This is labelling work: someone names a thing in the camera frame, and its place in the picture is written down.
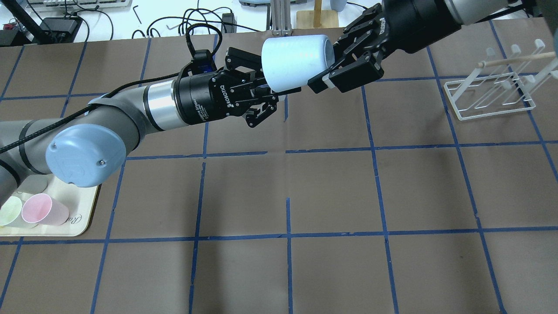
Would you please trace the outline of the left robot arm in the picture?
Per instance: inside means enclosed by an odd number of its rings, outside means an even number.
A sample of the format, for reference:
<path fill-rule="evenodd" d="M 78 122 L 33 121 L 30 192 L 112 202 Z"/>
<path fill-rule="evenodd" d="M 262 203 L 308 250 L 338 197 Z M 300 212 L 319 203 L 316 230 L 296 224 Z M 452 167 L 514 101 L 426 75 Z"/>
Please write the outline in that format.
<path fill-rule="evenodd" d="M 227 117 L 251 128 L 276 109 L 261 57 L 229 48 L 217 69 L 209 50 L 178 73 L 124 84 L 63 119 L 1 122 L 1 203 L 32 175 L 80 188 L 100 185 L 146 135 Z"/>

